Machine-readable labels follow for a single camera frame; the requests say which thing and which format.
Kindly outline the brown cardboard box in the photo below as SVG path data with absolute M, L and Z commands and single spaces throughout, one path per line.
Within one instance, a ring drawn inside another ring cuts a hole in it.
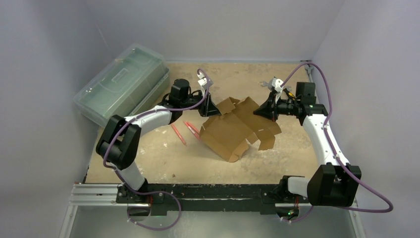
M 275 136 L 281 133 L 277 122 L 253 114 L 258 104 L 251 98 L 228 97 L 218 103 L 221 115 L 209 117 L 200 129 L 200 139 L 223 160 L 234 163 L 249 145 L 259 141 L 258 150 L 274 147 Z

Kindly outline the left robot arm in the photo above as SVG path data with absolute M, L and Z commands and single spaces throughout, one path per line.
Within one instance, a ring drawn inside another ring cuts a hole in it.
M 141 203 L 150 194 L 148 181 L 135 164 L 140 138 L 174 123 L 184 111 L 196 110 L 201 117 L 221 114 L 211 99 L 212 80 L 205 76 L 198 83 L 200 89 L 192 91 L 188 80 L 176 79 L 170 92 L 152 109 L 125 118 L 113 115 L 108 120 L 96 145 L 96 153 L 102 157 L 103 165 L 113 169 L 129 188 L 128 196 L 134 202 Z

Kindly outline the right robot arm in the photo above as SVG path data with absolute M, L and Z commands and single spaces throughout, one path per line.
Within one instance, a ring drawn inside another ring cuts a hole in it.
M 328 112 L 316 102 L 315 84 L 298 82 L 295 94 L 281 84 L 282 80 L 276 78 L 267 83 L 269 97 L 254 114 L 272 121 L 277 121 L 280 115 L 295 116 L 310 138 L 319 168 L 311 178 L 284 176 L 278 188 L 279 198 L 289 202 L 298 195 L 313 206 L 350 207 L 359 184 L 346 171 L 358 179 L 362 173 L 345 157 L 337 162 L 339 147 L 332 136 L 325 135 L 330 128 L 326 122 Z

